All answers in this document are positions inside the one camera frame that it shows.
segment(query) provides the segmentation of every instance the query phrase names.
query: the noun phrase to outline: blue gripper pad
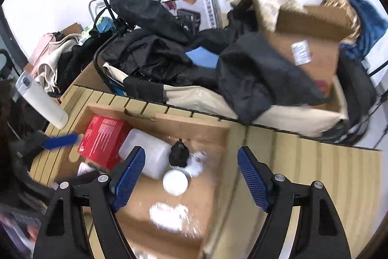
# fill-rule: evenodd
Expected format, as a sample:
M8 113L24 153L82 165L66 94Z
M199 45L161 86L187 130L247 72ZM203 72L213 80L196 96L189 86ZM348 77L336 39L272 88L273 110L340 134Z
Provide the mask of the blue gripper pad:
M118 181L115 187L115 198L111 204L112 210L117 213L120 208L127 205L129 198L131 197L133 188L135 187L137 180L141 172L143 171L146 154L143 148L139 148L134 154L128 167L124 170L121 179Z
M256 205L261 207L264 212L268 212L270 203L268 200L267 186L243 148L240 148L237 152L237 164Z

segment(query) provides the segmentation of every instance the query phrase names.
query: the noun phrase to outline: beige bag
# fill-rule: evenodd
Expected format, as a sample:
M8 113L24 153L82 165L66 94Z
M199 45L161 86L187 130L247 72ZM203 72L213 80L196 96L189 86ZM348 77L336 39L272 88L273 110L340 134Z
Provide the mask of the beige bag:
M125 73L108 63L105 63L103 67L107 68L110 74L120 82L123 82L127 77ZM209 89L200 86L173 87L164 85L163 90L168 99L166 103L171 106L237 119L237 115L224 98ZM272 106L252 124L309 137L319 137L322 132L330 130L340 120L348 119L345 96L337 76L333 77L333 99L326 105L326 108L326 110L321 110L310 106Z

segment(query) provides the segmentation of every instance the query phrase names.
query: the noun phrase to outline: black bag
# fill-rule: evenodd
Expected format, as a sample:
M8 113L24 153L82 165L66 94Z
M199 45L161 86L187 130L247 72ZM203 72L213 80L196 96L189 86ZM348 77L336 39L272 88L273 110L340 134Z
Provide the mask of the black bag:
M366 134L369 124L369 110L377 99L376 89L360 61L351 60L344 50L339 52L337 77L341 83L348 106L349 128L341 143L354 145Z

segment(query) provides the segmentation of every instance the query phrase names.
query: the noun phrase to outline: white plastic container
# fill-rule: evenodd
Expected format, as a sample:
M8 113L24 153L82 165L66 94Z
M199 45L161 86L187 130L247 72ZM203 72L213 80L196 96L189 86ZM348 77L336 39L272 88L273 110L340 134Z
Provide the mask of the white plastic container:
M121 159L126 159L135 146L141 146L146 153L142 173L155 180L162 179L170 165L168 156L171 145L143 131L132 129L119 149Z
M65 127L69 116L46 94L32 76L24 71L15 85L21 96L57 129Z

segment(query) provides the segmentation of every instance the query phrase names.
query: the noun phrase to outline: black chair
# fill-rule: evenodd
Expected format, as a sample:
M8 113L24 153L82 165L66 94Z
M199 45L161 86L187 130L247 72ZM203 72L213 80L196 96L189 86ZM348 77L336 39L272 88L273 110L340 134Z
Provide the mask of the black chair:
M0 78L1 79L8 79L8 77L11 75L12 70L15 71L17 76L19 77L20 74L18 70L15 67L15 64L13 63L11 57L9 56L9 53L5 49L0 49L0 55L3 54L5 56L5 65L0 70Z

